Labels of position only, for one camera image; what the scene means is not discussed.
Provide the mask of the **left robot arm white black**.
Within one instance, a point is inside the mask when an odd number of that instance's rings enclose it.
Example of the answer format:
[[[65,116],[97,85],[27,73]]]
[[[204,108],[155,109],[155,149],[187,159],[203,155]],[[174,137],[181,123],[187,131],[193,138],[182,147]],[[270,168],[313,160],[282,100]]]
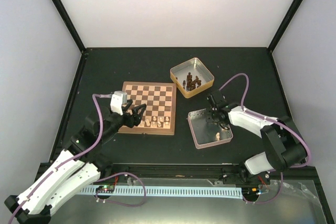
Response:
[[[19,195],[10,195],[5,206],[12,213],[9,223],[49,223],[52,215],[70,198],[95,182],[106,182],[113,176],[112,161],[102,153],[102,145],[123,126],[140,124],[146,105],[132,104],[117,110],[97,106],[87,116],[84,126],[71,137],[53,164]]]

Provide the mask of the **gold tin box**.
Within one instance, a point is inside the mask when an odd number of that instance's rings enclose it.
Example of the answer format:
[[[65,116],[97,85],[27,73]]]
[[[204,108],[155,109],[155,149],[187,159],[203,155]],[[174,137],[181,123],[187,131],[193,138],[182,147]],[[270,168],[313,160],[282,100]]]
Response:
[[[198,58],[192,58],[170,69],[171,80],[185,98],[191,98],[214,83],[214,76]]]

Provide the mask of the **wooden chess board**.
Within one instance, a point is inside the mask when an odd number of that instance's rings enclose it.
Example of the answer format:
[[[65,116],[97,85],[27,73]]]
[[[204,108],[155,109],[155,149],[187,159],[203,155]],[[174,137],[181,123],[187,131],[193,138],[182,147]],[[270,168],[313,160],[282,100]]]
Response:
[[[176,115],[176,84],[174,83],[158,83],[158,82],[135,82],[125,81],[122,91],[126,92],[128,99],[133,100],[133,104],[128,109],[135,106],[146,104],[146,110],[143,114],[142,121],[146,119],[151,121],[150,127],[133,128],[122,127],[119,132],[122,134],[151,134],[151,135],[174,135],[175,133],[175,115]],[[153,117],[170,118],[170,126],[157,126],[157,121],[153,121]],[[152,122],[156,122],[156,127],[152,126]]]

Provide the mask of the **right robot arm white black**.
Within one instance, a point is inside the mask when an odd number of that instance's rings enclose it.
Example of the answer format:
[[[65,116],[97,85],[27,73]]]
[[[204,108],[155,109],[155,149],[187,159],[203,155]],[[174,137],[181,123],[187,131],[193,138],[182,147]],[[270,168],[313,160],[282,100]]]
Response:
[[[264,151],[245,160],[238,171],[243,183],[252,183],[263,172],[299,167],[302,161],[309,159],[308,147],[291,118],[273,118],[237,103],[228,103],[219,90],[210,93],[207,101],[210,104],[208,122],[241,127],[262,139]]]

